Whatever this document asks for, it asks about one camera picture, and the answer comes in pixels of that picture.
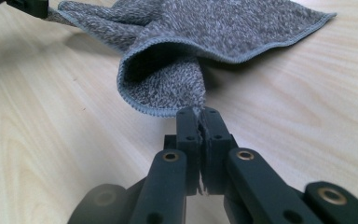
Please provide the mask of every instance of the cloth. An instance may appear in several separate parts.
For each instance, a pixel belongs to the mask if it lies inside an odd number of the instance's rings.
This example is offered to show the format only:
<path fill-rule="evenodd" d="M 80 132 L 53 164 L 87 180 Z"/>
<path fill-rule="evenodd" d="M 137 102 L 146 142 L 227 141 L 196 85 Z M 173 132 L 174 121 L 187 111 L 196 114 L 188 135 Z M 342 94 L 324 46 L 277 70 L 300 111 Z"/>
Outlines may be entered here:
<path fill-rule="evenodd" d="M 199 57 L 243 63 L 295 44 L 335 16 L 288 0 L 118 0 L 112 7 L 64 1 L 47 20 L 121 51 L 123 99 L 143 113 L 174 117 L 205 104 Z"/>

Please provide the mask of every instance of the cloth fold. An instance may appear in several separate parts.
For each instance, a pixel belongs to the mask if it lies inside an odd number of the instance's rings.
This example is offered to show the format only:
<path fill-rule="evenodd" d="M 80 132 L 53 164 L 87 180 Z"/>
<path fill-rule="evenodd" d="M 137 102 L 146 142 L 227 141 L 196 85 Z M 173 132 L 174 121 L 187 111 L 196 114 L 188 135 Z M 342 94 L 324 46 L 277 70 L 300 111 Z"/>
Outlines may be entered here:
<path fill-rule="evenodd" d="M 288 0 L 119 0 L 112 7 L 64 1 L 48 21 L 77 26 L 121 51 L 123 99 L 143 113 L 174 117 L 205 104 L 197 58 L 243 63 L 295 44 L 335 16 Z"/>

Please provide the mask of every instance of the folded cloth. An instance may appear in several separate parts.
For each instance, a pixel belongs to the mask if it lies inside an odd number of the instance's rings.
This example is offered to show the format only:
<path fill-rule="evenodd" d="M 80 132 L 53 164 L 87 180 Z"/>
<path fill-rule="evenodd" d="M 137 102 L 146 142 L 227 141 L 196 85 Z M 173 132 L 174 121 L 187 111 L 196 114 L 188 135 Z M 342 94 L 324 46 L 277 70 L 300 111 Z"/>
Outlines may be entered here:
<path fill-rule="evenodd" d="M 123 99 L 143 113 L 174 117 L 205 103 L 198 57 L 243 63 L 295 44 L 335 16 L 288 0 L 118 0 L 112 7 L 64 1 L 47 20 L 121 51 Z"/>

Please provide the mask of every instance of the gray towel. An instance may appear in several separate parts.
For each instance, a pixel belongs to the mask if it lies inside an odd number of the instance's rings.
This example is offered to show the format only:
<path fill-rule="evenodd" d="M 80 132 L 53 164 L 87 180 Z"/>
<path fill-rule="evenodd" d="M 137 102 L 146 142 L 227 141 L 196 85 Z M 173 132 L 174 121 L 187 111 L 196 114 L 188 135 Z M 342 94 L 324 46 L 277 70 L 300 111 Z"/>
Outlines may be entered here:
<path fill-rule="evenodd" d="M 64 1 L 48 21 L 77 26 L 121 51 L 123 99 L 143 113 L 174 117 L 205 103 L 197 58 L 243 63 L 295 44 L 335 16 L 287 0 L 118 0 L 112 7 Z"/>

